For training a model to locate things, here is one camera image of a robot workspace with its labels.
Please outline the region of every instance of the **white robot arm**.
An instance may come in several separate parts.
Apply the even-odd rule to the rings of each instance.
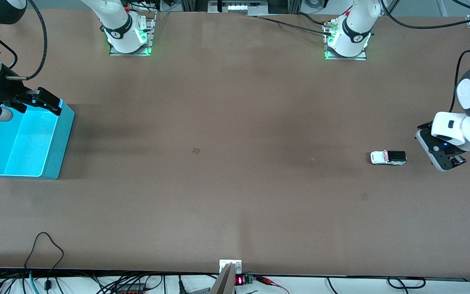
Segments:
[[[470,152],[470,69],[458,82],[456,95],[464,113],[438,112],[416,132],[416,139],[442,172],[465,163],[460,154]]]
[[[354,57],[362,52],[371,37],[371,29],[380,15],[379,0],[353,0],[349,14],[340,15],[332,22],[338,24],[328,46],[344,57]]]
[[[146,17],[127,12],[120,0],[81,0],[103,24],[108,42],[121,53],[132,53],[148,42]]]

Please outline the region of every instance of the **electrical wire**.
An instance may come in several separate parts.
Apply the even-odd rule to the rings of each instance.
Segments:
[[[401,286],[395,286],[391,283],[391,279],[394,279],[394,280],[397,280],[398,283],[400,283]],[[391,286],[392,288],[395,288],[395,289],[399,289],[399,290],[404,290],[405,291],[405,294],[409,294],[409,289],[421,289],[423,287],[425,287],[426,285],[426,280],[424,278],[421,279],[421,281],[423,281],[423,283],[421,285],[418,285],[418,286],[406,286],[402,281],[401,279],[397,278],[397,277],[388,277],[388,284],[389,286]]]
[[[27,290],[24,288],[24,274],[26,273],[26,270],[23,270],[23,274],[21,276],[21,287],[23,288],[23,294],[27,294]]]
[[[328,279],[328,283],[330,284],[331,291],[333,291],[334,294],[338,294],[338,292],[333,288],[331,280],[328,277],[326,277],[326,279]]]
[[[410,29],[440,29],[440,28],[448,28],[448,27],[452,27],[452,26],[457,26],[457,25],[461,25],[461,24],[467,24],[468,22],[470,22],[470,19],[468,19],[468,20],[463,20],[461,22],[452,22],[451,24],[440,24],[438,26],[412,26],[410,24],[405,24],[403,22],[400,22],[398,19],[394,18],[393,15],[391,15],[391,13],[386,8],[386,4],[384,3],[384,0],[380,0],[380,4],[382,5],[382,8],[384,9],[384,12],[386,13],[386,15],[391,20],[393,20],[395,23],[397,23],[397,24],[399,24],[403,27],[410,28]]]
[[[144,290],[145,290],[145,291],[153,290],[153,289],[159,287],[159,286],[162,284],[162,275],[161,275],[161,280],[159,281],[159,283],[158,283],[157,285],[155,285],[155,286],[152,287],[152,288],[146,287],[146,283],[148,283],[148,279],[149,279],[150,277],[151,277],[151,276],[148,276],[148,277],[146,278],[146,281],[144,281]]]
[[[299,27],[299,26],[296,26],[296,25],[292,25],[292,24],[288,24],[286,22],[281,22],[279,20],[274,20],[274,19],[271,19],[271,18],[266,18],[266,17],[256,17],[254,16],[255,18],[258,18],[258,19],[265,19],[265,20],[269,20],[270,22],[276,22],[278,24],[282,24],[282,25],[285,25],[285,26],[289,26],[289,27],[292,27],[292,28],[296,28],[296,29],[299,29],[299,30],[305,30],[305,31],[310,31],[310,32],[316,32],[316,33],[321,33],[323,35],[326,35],[326,36],[331,36],[331,33],[329,32],[324,32],[324,31],[317,31],[317,30],[313,30],[313,29],[308,29],[308,28],[304,28],[304,27]]]
[[[16,275],[16,277],[12,280],[12,282],[10,283],[10,285],[8,285],[8,288],[5,290],[5,292],[3,292],[3,294],[8,294],[10,293],[11,289],[12,289],[12,286],[13,286],[13,283],[15,283],[18,279],[19,275]]]
[[[99,279],[97,279],[97,277],[95,276],[95,273],[92,272],[92,274],[93,274],[93,277],[94,277],[93,280],[97,283],[97,285],[99,285],[99,287],[100,287],[101,289],[103,289],[103,285],[101,285],[101,282],[99,282]]]
[[[347,8],[347,9],[346,9],[346,11],[342,12],[342,14],[341,14],[341,15],[343,15],[344,13],[346,13],[347,11],[349,11],[349,9],[351,9],[352,7],[353,7],[352,5],[351,5],[351,6],[349,6],[349,8]]]
[[[34,290],[34,293],[35,294],[39,294],[39,291],[37,289],[37,287],[35,286],[35,283],[34,283],[34,279],[32,277],[32,271],[30,270],[30,272],[28,273],[28,279],[30,280],[30,284],[32,285],[32,290]]]
[[[55,283],[58,285],[59,292],[61,292],[61,294],[65,294],[63,292],[63,289],[61,288],[61,285],[59,285],[58,276],[54,275],[54,279],[55,279]]]
[[[41,72],[44,66],[44,62],[47,59],[48,37],[47,37],[47,26],[44,24],[44,19],[43,19],[43,16],[41,15],[41,12],[39,12],[38,7],[35,5],[33,0],[28,0],[28,2],[30,2],[30,5],[32,5],[32,8],[34,9],[35,13],[38,15],[39,21],[41,22],[41,28],[43,29],[43,57],[41,58],[41,63],[39,64],[38,69],[36,69],[33,74],[26,77],[26,80],[32,80],[32,78],[35,78],[39,74],[39,72]]]
[[[52,245],[54,245],[55,247],[57,247],[59,249],[59,251],[61,251],[61,257],[59,258],[58,262],[56,262],[54,264],[54,266],[52,266],[49,270],[49,272],[51,272],[52,270],[54,270],[54,268],[61,262],[61,260],[63,260],[63,257],[65,257],[65,252],[64,250],[59,247],[59,245],[56,244],[56,242],[54,242],[54,240],[52,240],[52,237],[50,236],[50,234],[48,234],[47,232],[41,232],[39,234],[36,235],[35,239],[34,239],[34,244],[32,245],[32,250],[30,250],[30,253],[28,254],[28,257],[27,259],[24,261],[24,266],[23,268],[26,270],[27,269],[27,264],[28,264],[28,260],[30,260],[30,257],[32,256],[32,253],[34,252],[34,248],[35,248],[35,244],[37,243],[38,241],[38,238],[39,236],[41,235],[46,235],[48,237],[48,239],[50,239],[50,242],[52,243]]]
[[[8,67],[9,69],[11,69],[12,67],[14,67],[17,63],[17,53],[12,50],[12,48],[10,48],[7,44],[5,44],[5,42],[3,42],[1,39],[0,39],[0,44],[6,48],[6,50],[8,50],[8,52],[10,52],[12,55],[13,55],[13,62],[11,63],[11,65]]]
[[[449,108],[449,112],[452,112],[453,108],[454,108],[454,103],[455,103],[456,97],[457,97],[457,86],[458,86],[458,76],[459,76],[460,64],[462,63],[463,56],[467,53],[470,53],[470,50],[465,50],[464,52],[462,52],[462,54],[460,54],[460,57],[458,58],[457,70],[456,70],[456,73],[454,74],[453,99],[451,101],[451,107]]]
[[[170,15],[170,13],[173,12],[173,10],[174,10],[175,8],[177,8],[177,6],[175,6],[174,8],[168,9],[168,13],[166,13],[166,14],[161,18],[161,20],[159,20],[159,22],[157,22],[157,23],[155,24],[155,26],[153,27],[153,29],[155,30],[155,28],[157,28],[157,26],[159,26],[159,24],[161,24],[161,22],[162,22],[166,17],[168,17],[168,15]]]
[[[278,284],[274,284],[274,285],[272,285],[272,286],[281,288],[281,289],[283,289],[284,291],[286,291],[288,294],[290,294],[289,291],[288,291],[288,289],[286,289],[286,288],[284,288],[284,287],[282,287],[282,286],[280,286],[280,285],[278,285]]]
[[[323,25],[324,25],[324,22],[316,21],[316,20],[314,20],[310,15],[308,15],[308,14],[306,14],[306,13],[298,12],[298,13],[295,13],[295,14],[305,16],[307,19],[309,19],[310,22],[313,22],[314,24],[318,24],[318,25],[320,25],[320,26],[323,26]]]
[[[278,288],[286,291],[288,294],[290,294],[288,289],[278,285],[278,283],[275,283],[275,282],[271,281],[271,279],[265,278],[263,276],[258,276],[258,275],[253,275],[253,277],[255,278],[256,281],[259,281],[259,282],[261,282],[265,285],[268,285],[268,286],[278,287]]]

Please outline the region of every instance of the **blue plastic bin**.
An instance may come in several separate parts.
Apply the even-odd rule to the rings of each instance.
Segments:
[[[28,106],[0,121],[0,177],[57,179],[67,149],[74,113],[63,101],[61,115]]]

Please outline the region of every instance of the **green led light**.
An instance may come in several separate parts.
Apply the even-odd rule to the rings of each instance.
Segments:
[[[143,31],[139,31],[138,29],[135,29],[135,34],[137,35],[139,41],[141,43],[146,42],[146,33]]]

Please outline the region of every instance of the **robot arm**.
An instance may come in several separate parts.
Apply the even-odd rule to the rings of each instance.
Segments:
[[[125,11],[120,0],[82,0],[103,23],[108,41],[121,53],[135,52],[146,38],[146,17],[133,11]],[[24,15],[26,0],[0,0],[0,24],[14,24]],[[0,105],[25,112],[27,105],[41,107],[55,115],[60,115],[60,100],[46,89],[33,91],[20,80],[11,80],[18,76],[0,61]],[[8,121],[12,112],[0,106],[0,121]]]
[[[371,29],[380,15],[379,0],[353,0],[349,14],[343,14],[332,22],[338,24],[328,42],[336,53],[354,57],[366,47]]]
[[[458,82],[456,95],[464,113],[438,112],[416,132],[416,139],[442,172],[465,163],[460,154],[470,152],[470,69]]]
[[[108,42],[121,53],[132,53],[148,42],[146,17],[125,11],[120,0],[81,0],[103,24]]]

